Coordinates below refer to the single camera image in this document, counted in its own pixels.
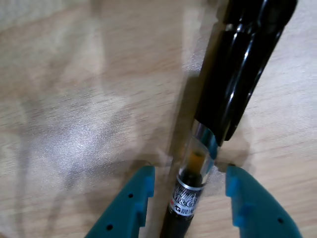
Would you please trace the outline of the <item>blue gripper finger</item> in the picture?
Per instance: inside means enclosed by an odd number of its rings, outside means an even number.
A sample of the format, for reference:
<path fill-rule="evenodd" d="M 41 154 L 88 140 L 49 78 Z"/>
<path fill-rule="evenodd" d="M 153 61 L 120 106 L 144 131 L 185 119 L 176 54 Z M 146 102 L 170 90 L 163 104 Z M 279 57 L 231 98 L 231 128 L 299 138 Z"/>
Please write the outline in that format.
<path fill-rule="evenodd" d="M 137 238 L 145 226 L 148 199 L 155 188 L 155 167 L 143 166 L 102 213 L 87 238 Z"/>
<path fill-rule="evenodd" d="M 241 238 L 301 238 L 280 203 L 246 170 L 228 166 L 226 196 L 231 198 L 232 223 Z"/>

